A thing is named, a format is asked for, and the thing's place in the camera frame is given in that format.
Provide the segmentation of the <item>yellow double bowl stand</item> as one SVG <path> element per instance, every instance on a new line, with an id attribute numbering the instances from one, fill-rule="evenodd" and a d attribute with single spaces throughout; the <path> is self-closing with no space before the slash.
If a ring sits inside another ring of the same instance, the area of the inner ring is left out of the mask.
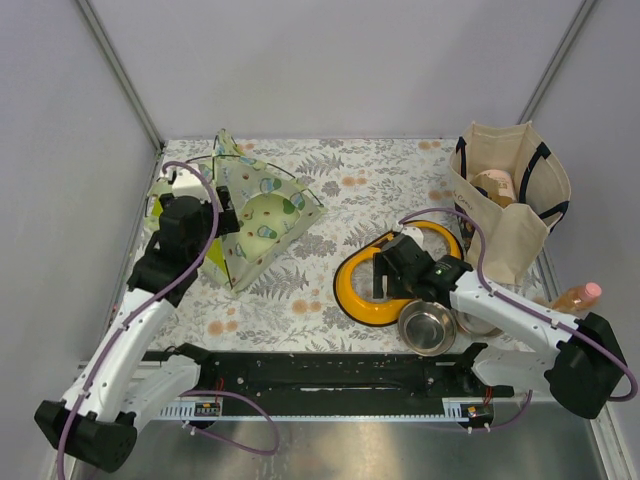
<path id="1" fill-rule="evenodd" d="M 339 308 L 350 319 L 361 325 L 383 328 L 395 324 L 402 309 L 416 299 L 405 290 L 391 287 L 390 281 L 384 282 L 385 273 L 378 275 L 375 270 L 374 256 L 381 248 L 402 232 L 402 227 L 390 230 L 369 242 L 348 256 L 336 270 L 333 278 L 333 293 Z M 361 296 L 356 289 L 354 275 L 362 263 L 370 263 L 372 273 L 371 292 Z"/>

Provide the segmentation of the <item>avocado print cushion mat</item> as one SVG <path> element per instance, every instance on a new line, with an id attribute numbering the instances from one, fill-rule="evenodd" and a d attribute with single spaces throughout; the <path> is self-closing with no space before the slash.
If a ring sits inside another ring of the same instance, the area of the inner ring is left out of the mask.
<path id="1" fill-rule="evenodd" d="M 252 198 L 241 211 L 234 253 L 249 263 L 257 262 L 283 240 L 299 218 L 297 208 L 282 195 L 268 193 Z"/>

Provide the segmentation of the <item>green avocado pet tent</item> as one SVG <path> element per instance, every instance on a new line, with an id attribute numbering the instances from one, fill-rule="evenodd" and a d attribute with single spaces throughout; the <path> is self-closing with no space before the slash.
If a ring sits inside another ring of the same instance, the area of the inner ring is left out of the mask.
<path id="1" fill-rule="evenodd" d="M 276 165 L 248 156 L 224 129 L 210 154 L 188 163 L 216 191 L 219 204 L 220 236 L 201 271 L 231 292 L 248 287 L 323 213 L 308 188 Z"/>

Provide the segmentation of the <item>steel pet bowl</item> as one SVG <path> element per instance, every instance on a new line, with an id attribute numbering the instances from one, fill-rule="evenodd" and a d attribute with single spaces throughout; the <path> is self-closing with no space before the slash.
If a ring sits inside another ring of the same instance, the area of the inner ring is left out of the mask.
<path id="1" fill-rule="evenodd" d="M 402 309 L 397 327 L 405 345 L 425 357 L 446 353 L 457 333 L 456 320 L 448 308 L 423 300 L 411 301 Z"/>
<path id="2" fill-rule="evenodd" d="M 456 318 L 459 329 L 466 332 L 467 334 L 479 337 L 493 338 L 500 336 L 503 333 L 503 331 L 498 327 L 495 327 L 494 325 L 470 314 L 457 310 L 454 310 L 453 314 Z"/>

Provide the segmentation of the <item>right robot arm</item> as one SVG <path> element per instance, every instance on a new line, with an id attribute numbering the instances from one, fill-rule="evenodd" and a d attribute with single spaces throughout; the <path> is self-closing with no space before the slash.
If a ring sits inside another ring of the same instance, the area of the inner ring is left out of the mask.
<path id="1" fill-rule="evenodd" d="M 525 352 L 480 345 L 455 371 L 455 383 L 475 396 L 488 386 L 511 386 L 552 396 L 571 413 L 596 418 L 627 373 L 610 323 L 525 299 L 451 255 L 434 260 L 411 237 L 395 236 L 373 256 L 374 295 L 408 299 L 398 316 L 402 340 L 416 353 L 438 356 L 453 344 L 456 317 L 479 319 L 525 343 Z"/>

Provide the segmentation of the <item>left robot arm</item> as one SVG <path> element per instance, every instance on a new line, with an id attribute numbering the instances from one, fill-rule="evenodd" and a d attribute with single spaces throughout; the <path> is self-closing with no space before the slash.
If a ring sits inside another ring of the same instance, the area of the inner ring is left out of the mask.
<path id="1" fill-rule="evenodd" d="M 186 345 L 146 379 L 131 382 L 159 327 L 197 279 L 203 248 L 239 229 L 229 190 L 214 191 L 214 203 L 161 195 L 159 228 L 134 265 L 107 335 L 63 397 L 37 407 L 36 424 L 63 455 L 115 472 L 163 408 L 186 391 L 205 395 L 216 386 L 205 350 Z"/>

